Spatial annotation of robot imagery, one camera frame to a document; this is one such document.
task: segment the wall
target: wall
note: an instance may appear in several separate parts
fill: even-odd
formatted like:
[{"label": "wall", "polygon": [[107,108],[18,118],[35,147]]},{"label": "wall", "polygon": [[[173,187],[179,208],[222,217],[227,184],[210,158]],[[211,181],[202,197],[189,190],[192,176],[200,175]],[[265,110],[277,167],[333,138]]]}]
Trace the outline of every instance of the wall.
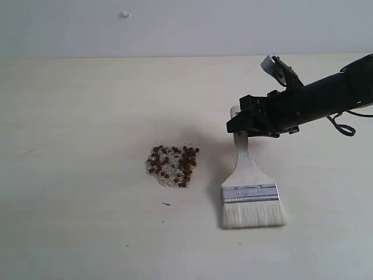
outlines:
[{"label": "wall", "polygon": [[[371,0],[2,0],[0,57],[373,50]],[[127,11],[131,17],[118,15]]]}]

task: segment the brush bristles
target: brush bristles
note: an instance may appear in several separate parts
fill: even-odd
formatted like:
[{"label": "brush bristles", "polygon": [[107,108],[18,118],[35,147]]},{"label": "brush bristles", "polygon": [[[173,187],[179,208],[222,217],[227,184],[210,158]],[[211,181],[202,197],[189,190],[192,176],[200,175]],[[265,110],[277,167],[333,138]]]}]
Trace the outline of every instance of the brush bristles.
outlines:
[{"label": "brush bristles", "polygon": [[283,226],[286,223],[286,213],[279,200],[223,204],[226,229]]}]

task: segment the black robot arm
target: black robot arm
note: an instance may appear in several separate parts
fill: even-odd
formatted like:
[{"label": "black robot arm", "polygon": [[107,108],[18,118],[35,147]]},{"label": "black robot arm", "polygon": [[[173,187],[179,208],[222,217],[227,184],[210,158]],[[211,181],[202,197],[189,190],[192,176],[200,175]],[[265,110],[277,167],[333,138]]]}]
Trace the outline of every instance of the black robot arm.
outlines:
[{"label": "black robot arm", "polygon": [[355,129],[337,124],[335,118],[345,111],[360,117],[372,117],[350,110],[373,103],[373,54],[306,86],[279,57],[268,56],[261,66],[286,90],[274,90],[267,97],[247,95],[240,98],[241,112],[227,122],[229,133],[247,131],[249,137],[276,138],[281,133],[298,132],[301,124],[327,117],[341,133],[353,136]]}]

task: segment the table surface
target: table surface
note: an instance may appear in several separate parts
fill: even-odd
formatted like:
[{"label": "table surface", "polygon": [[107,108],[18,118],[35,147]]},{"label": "table surface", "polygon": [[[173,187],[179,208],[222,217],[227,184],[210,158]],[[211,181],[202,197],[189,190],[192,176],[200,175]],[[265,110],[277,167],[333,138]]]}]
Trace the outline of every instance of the table surface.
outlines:
[{"label": "table surface", "polygon": [[[304,83],[364,54],[283,55]],[[230,107],[281,89],[264,56],[0,62],[2,279],[368,279],[371,120],[252,138],[290,224],[221,228]],[[372,113],[371,108],[362,109]],[[145,173],[155,144],[200,147],[187,189]]]}]

